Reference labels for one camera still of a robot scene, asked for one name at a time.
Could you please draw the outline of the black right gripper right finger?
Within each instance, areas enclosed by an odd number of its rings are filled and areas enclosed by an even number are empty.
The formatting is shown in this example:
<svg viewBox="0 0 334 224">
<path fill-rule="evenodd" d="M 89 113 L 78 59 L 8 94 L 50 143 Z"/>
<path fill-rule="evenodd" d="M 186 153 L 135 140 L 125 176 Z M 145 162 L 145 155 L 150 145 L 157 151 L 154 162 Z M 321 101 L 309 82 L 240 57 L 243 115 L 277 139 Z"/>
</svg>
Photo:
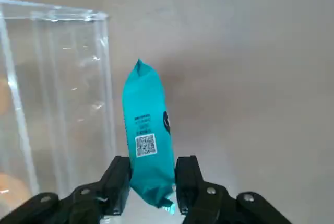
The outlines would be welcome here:
<svg viewBox="0 0 334 224">
<path fill-rule="evenodd" d="M 246 191 L 233 198 L 224 186 L 205 181 L 196 156 L 178 157 L 175 179 L 183 223 L 291 223 L 258 193 Z"/>
</svg>

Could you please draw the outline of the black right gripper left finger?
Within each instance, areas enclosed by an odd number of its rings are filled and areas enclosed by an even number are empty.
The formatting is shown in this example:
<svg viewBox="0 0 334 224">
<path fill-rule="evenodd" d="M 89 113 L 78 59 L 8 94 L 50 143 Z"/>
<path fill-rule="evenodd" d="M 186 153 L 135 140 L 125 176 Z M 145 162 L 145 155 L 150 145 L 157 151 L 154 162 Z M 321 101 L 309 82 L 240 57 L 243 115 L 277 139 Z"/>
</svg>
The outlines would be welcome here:
<svg viewBox="0 0 334 224">
<path fill-rule="evenodd" d="M 130 191 L 130 159 L 115 156 L 99 181 L 83 184 L 61 199 L 55 193 L 35 195 L 8 213 L 1 223 L 100 223 L 120 216 Z"/>
</svg>

